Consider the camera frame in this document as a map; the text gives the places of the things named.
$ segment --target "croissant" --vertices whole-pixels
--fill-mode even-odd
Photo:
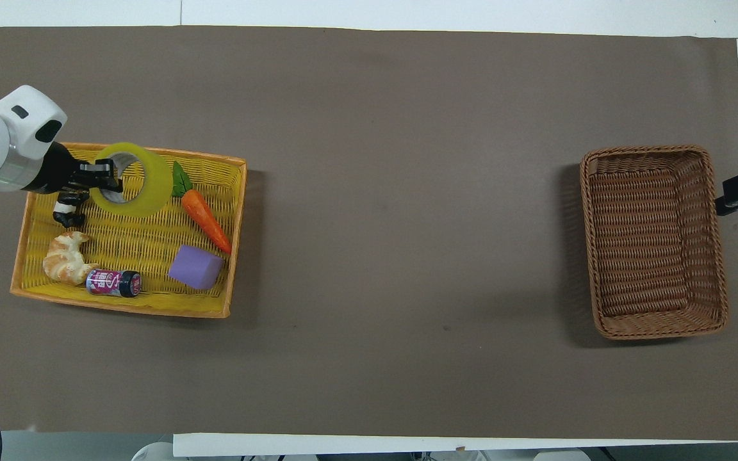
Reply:
[[[90,240],[88,234],[73,230],[65,232],[50,242],[47,256],[42,261],[42,268],[48,277],[63,283],[79,285],[98,264],[85,264],[79,251],[82,242]]]

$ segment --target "toy carrot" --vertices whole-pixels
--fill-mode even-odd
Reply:
[[[226,254],[232,253],[232,245],[229,244],[229,239],[226,238],[213,212],[210,211],[207,200],[204,200],[200,192],[193,189],[190,176],[178,164],[178,161],[172,164],[172,196],[181,197],[181,206],[207,234],[207,237],[213,240],[213,244]]]

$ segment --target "tape roll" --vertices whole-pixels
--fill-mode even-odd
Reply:
[[[97,206],[109,213],[133,218],[145,218],[158,212],[172,195],[172,171],[167,162],[157,154],[134,143],[115,143],[96,155],[96,160],[111,158],[117,175],[127,166],[141,163],[144,182],[134,198],[125,200],[121,193],[111,190],[93,190],[91,197]]]

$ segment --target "carrot leaf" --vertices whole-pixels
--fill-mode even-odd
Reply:
[[[184,171],[184,168],[178,164],[178,161],[172,163],[172,196],[182,197],[188,190],[193,189],[193,183],[190,176]]]

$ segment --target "basket rim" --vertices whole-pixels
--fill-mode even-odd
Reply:
[[[717,286],[720,295],[720,306],[719,311],[721,313],[719,321],[709,327],[702,327],[696,329],[687,330],[674,330],[673,332],[649,332],[649,333],[631,333],[621,334],[613,332],[609,327],[606,326],[603,319],[606,317],[603,315],[601,307],[602,296],[597,290],[597,286],[600,285],[598,280],[598,267],[596,257],[596,241],[595,241],[595,217],[593,204],[591,199],[591,165],[592,160],[597,158],[612,157],[615,155],[627,155],[627,154],[681,154],[682,152],[693,152],[700,156],[700,161],[703,164],[703,169],[706,171],[705,175],[705,190],[708,196],[711,198],[708,201],[707,207],[711,212],[712,223],[711,227],[711,240],[712,240],[712,253],[714,253],[715,260],[715,272],[717,275]],[[726,290],[726,280],[723,268],[723,256],[721,256],[721,239],[719,236],[719,225],[714,207],[712,202],[715,197],[715,186],[714,186],[714,166],[710,161],[710,155],[708,151],[696,144],[668,144],[668,145],[634,145],[634,146],[619,146],[613,148],[597,149],[588,152],[585,157],[580,161],[580,193],[582,194],[582,206],[583,206],[583,219],[586,225],[586,259],[588,262],[588,275],[589,275],[589,289],[591,290],[591,313],[594,317],[594,325],[597,327],[598,332],[601,333],[607,339],[656,339],[656,338],[669,338],[677,336],[698,336],[706,335],[709,333],[718,332],[718,330],[726,327],[728,320],[728,300]],[[644,312],[637,314],[627,314],[629,316],[653,316],[657,315],[658,312]]]
[[[111,144],[107,143],[68,143],[61,142],[65,148],[68,149],[80,149],[80,150],[91,150],[100,151]],[[21,288],[22,271],[24,269],[24,260],[27,255],[27,240],[29,238],[29,219],[33,214],[33,208],[35,208],[36,198],[38,197],[35,192],[28,192],[26,202],[24,203],[24,213],[21,221],[21,230],[19,232],[19,242],[17,245],[17,254],[15,254],[15,260],[13,263],[13,273],[11,276],[10,292],[13,295],[22,296],[24,298],[33,298],[34,300],[50,301],[53,303],[63,303],[75,306],[83,307],[94,307],[94,309],[106,309],[121,312],[140,313],[140,314],[152,314],[165,317],[191,317],[191,318],[228,318],[229,317],[229,306],[232,304],[232,294],[234,286],[234,275],[235,266],[238,262],[238,249],[240,248],[240,236],[241,236],[241,222],[243,221],[243,202],[246,196],[246,184],[247,184],[247,161],[243,158],[229,157],[220,154],[209,154],[209,152],[197,152],[188,151],[181,149],[168,149],[168,148],[151,148],[144,147],[149,151],[156,152],[157,154],[166,154],[173,157],[182,158],[202,158],[207,161],[221,161],[222,163],[229,163],[237,166],[241,172],[240,180],[240,200],[237,202],[234,210],[234,227],[231,236],[232,254],[229,255],[229,265],[226,283],[224,285],[224,297],[222,300],[222,308],[217,311],[186,311],[186,310],[163,310],[163,309],[152,309],[152,307],[143,306],[132,306],[129,304],[110,304],[98,301],[94,297],[93,301],[82,301],[73,300],[72,298],[62,298],[53,295],[43,295],[32,291],[26,291]]]

